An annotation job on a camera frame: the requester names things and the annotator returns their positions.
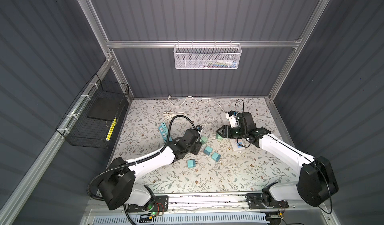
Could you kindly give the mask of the white long power strip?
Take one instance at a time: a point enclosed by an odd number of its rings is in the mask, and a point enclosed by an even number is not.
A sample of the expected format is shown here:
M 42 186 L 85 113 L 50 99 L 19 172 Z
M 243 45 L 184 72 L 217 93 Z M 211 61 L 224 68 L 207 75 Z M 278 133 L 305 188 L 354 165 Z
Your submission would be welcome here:
M 228 121 L 228 119 L 226 118 L 226 114 L 227 113 L 222 113 L 221 114 L 221 119 L 224 123 L 224 125 L 229 125 L 230 126 L 230 123 Z M 246 148 L 242 147 L 242 146 L 239 146 L 238 144 L 243 144 L 242 140 L 236 140 L 236 139 L 229 139 L 230 143 L 231 143 L 231 146 L 232 146 L 232 150 L 236 153 L 241 153 L 243 150 L 245 150 Z

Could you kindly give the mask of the teal power strip with USB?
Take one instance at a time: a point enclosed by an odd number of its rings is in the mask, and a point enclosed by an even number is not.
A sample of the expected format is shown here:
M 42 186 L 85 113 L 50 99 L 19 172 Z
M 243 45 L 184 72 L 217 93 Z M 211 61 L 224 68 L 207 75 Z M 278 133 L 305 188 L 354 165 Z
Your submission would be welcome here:
M 167 141 L 167 136 L 168 136 L 168 128 L 164 122 L 161 123 L 159 126 L 159 132 L 164 140 L 164 142 Z

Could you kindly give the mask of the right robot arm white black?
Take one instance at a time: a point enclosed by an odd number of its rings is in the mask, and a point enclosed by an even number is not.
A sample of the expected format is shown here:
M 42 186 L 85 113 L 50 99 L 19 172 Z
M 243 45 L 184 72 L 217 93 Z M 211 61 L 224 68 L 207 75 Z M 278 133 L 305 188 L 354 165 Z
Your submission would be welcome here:
M 312 207 L 318 207 L 339 191 L 331 162 L 325 157 L 306 154 L 280 140 L 270 130 L 257 127 L 249 112 L 230 111 L 225 118 L 229 123 L 217 130 L 222 138 L 246 141 L 265 150 L 299 176 L 296 182 L 274 182 L 263 188 L 261 201 L 266 208 L 291 200 L 302 200 Z

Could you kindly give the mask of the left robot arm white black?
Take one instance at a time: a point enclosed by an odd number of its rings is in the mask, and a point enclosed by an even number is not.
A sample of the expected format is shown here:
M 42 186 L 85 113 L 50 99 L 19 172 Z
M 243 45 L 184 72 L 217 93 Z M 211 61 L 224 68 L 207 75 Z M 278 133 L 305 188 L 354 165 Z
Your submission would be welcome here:
M 185 131 L 182 137 L 171 139 L 171 127 L 177 118 L 185 118 L 192 128 Z M 188 154 L 197 155 L 202 147 L 201 125 L 195 125 L 185 115 L 177 115 L 170 121 L 166 141 L 163 147 L 136 159 L 114 159 L 109 167 L 95 176 L 87 186 L 90 198 L 104 201 L 109 210 L 124 205 L 136 205 L 144 211 L 150 211 L 156 196 L 152 190 L 137 182 L 144 175 L 166 165 L 183 159 Z

